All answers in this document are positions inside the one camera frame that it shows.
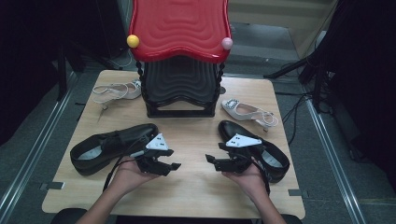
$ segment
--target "strappy sandal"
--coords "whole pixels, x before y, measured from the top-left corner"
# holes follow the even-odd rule
[[[95,86],[92,89],[93,101],[103,105],[112,100],[132,100],[141,94],[140,80],[136,79],[129,83],[113,83],[109,85]]]
[[[270,127],[274,127],[278,124],[278,119],[273,113],[252,105],[240,103],[235,99],[222,101],[221,106],[236,120],[255,120],[266,132],[268,132]]]

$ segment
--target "wooden table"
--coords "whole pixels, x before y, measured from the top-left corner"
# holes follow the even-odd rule
[[[126,83],[138,78],[135,72],[103,71],[95,85]],[[290,151],[276,102],[273,85],[269,80],[225,77],[221,86],[226,89],[218,100],[214,118],[161,118],[149,119],[143,98],[117,100],[102,111],[92,97],[82,113],[78,126],[70,140],[55,182],[64,182],[63,189],[49,189],[42,208],[47,213],[57,213],[67,207],[90,208],[102,192],[105,179],[113,163],[94,175],[82,176],[70,161],[70,150],[77,143],[96,133],[122,130],[142,123],[154,123],[159,127],[168,146],[175,151],[159,160],[182,163],[177,171],[148,182],[129,193],[112,211],[115,215],[151,217],[223,217],[260,218],[253,202],[231,180],[215,171],[205,154],[216,158],[228,158],[219,149],[221,139],[218,124],[224,119],[233,120],[221,108],[221,101],[236,98],[243,103],[272,111],[279,124],[265,133],[254,121],[237,121],[252,133],[277,145],[290,159],[286,176],[271,185],[271,199],[282,214],[299,218],[305,215],[301,196],[290,196],[290,189],[299,189]],[[176,102],[170,107],[186,106]]]

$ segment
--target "forearm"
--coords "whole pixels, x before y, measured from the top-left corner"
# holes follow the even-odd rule
[[[259,210],[262,222],[265,224],[283,224],[285,220],[279,214],[266,192],[254,192],[248,195]]]
[[[84,214],[84,216],[77,223],[106,223],[111,210],[122,197],[123,194],[117,192],[116,189],[106,189],[93,204],[90,210],[88,210],[88,212]]]

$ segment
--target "pink ball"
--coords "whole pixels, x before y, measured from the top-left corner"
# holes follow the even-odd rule
[[[231,49],[233,47],[233,40],[230,37],[225,37],[221,40],[221,45],[224,49]]]

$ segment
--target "black shoe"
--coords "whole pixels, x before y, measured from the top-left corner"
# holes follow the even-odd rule
[[[270,183],[279,182],[289,170],[289,158],[274,144],[263,140],[261,137],[251,133],[244,127],[229,120],[223,120],[219,123],[219,134],[223,142],[228,142],[236,134],[246,137],[262,140],[262,144],[258,146],[248,147],[249,151],[255,157],[262,157],[262,163],[269,175]]]
[[[93,175],[121,156],[144,149],[158,134],[155,124],[141,124],[112,133],[95,134],[75,145],[70,151],[71,161],[81,175]]]

